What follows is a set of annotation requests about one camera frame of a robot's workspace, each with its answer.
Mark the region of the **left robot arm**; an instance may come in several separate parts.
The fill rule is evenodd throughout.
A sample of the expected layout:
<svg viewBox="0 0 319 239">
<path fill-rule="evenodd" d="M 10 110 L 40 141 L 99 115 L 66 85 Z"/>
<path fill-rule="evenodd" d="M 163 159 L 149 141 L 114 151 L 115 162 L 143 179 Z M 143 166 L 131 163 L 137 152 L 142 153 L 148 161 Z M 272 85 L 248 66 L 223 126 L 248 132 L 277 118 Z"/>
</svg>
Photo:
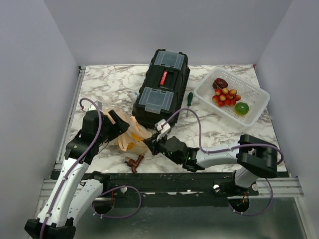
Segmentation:
<svg viewBox="0 0 319 239">
<path fill-rule="evenodd" d="M 100 145 L 122 135 L 129 126 L 113 110 L 107 115 L 97 110 L 86 112 L 82 128 L 66 145 L 65 159 L 48 201 L 38 216 L 25 224 L 25 231 L 33 239 L 74 238 L 79 219 L 97 196 L 110 193 L 111 185 L 108 176 L 94 172 L 79 193 L 76 189 Z"/>
</svg>

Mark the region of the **translucent orange plastic bag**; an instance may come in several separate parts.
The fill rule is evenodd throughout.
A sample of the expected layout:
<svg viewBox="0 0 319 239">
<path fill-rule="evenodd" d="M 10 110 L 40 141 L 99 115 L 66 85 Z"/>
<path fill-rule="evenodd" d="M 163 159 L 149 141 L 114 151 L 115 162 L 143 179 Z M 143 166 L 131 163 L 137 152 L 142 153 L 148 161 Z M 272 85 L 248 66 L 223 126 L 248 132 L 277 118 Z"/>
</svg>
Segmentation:
<svg viewBox="0 0 319 239">
<path fill-rule="evenodd" d="M 148 151 L 147 146 L 143 140 L 150 138 L 152 133 L 148 131 L 144 126 L 140 125 L 134 116 L 129 116 L 121 109 L 110 108 L 103 113 L 111 120 L 112 123 L 115 121 L 111 119 L 108 111 L 113 110 L 123 121 L 127 122 L 130 126 L 128 130 L 117 138 L 109 142 L 109 146 L 118 146 L 121 151 L 132 153 L 132 154 L 143 154 Z"/>
</svg>

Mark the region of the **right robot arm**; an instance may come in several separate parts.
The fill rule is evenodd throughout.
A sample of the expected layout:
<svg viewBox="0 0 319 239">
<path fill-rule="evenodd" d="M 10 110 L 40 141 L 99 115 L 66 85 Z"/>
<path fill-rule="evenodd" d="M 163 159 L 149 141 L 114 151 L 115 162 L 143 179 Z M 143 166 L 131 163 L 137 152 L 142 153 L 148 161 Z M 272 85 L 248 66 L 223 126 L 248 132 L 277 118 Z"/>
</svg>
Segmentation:
<svg viewBox="0 0 319 239">
<path fill-rule="evenodd" d="M 203 150 L 188 147 L 175 136 L 158 137 L 157 133 L 143 142 L 152 155 L 161 153 L 190 172 L 217 165 L 241 165 L 229 183 L 229 189 L 235 195 L 241 195 L 259 178 L 276 178 L 278 175 L 278 148 L 248 134 L 241 135 L 237 143 Z"/>
</svg>

